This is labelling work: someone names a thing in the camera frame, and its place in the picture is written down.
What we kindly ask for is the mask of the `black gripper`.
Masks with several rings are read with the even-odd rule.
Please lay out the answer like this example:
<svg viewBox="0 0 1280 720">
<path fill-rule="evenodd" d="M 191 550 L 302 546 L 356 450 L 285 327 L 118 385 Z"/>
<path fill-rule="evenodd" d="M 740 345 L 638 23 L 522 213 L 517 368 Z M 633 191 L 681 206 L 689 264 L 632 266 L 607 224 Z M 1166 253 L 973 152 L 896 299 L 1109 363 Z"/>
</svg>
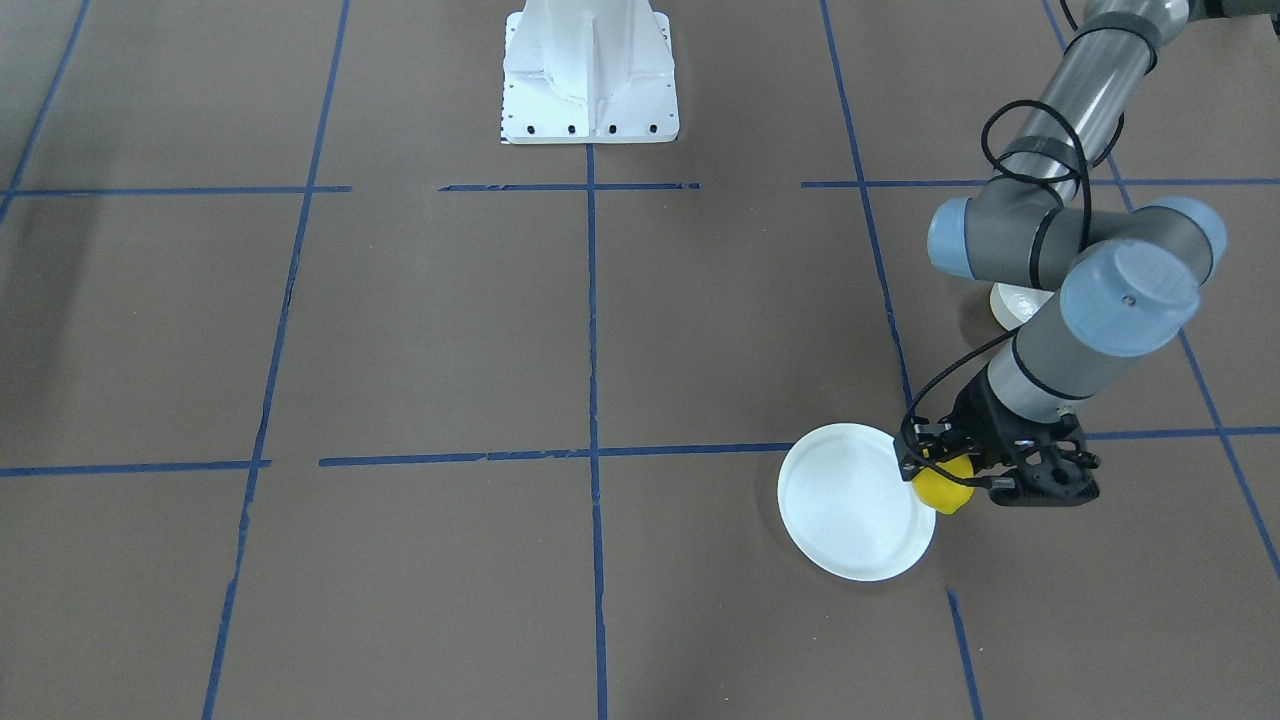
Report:
<svg viewBox="0 0 1280 720">
<path fill-rule="evenodd" d="M 988 496 L 1020 496 L 1016 468 L 1018 441 L 1030 438 L 1030 421 L 996 396 L 988 380 L 969 380 L 945 421 L 904 418 L 895 436 L 895 456 L 901 480 L 914 480 L 924 470 Z M 977 471 L 975 466 L 992 466 Z"/>
</svg>

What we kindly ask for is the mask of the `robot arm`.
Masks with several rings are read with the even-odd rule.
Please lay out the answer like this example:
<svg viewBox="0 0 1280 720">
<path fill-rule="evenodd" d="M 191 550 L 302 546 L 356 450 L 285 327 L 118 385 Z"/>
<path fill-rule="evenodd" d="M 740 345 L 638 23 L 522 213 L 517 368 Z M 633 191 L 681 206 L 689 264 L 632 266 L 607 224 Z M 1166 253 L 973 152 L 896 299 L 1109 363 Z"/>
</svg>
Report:
<svg viewBox="0 0 1280 720">
<path fill-rule="evenodd" d="M 1062 60 L 982 191 L 934 213 L 932 264 L 970 281 L 1050 293 L 931 421 L 909 407 L 893 447 L 902 480 L 986 489 L 1004 506 L 1069 507 L 1100 493 L 1079 407 L 1194 316 L 1228 250 L 1208 205 L 1156 200 L 1097 211 L 1091 173 L 1160 53 L 1199 20 L 1276 15 L 1275 1 L 1091 1 Z"/>
</svg>

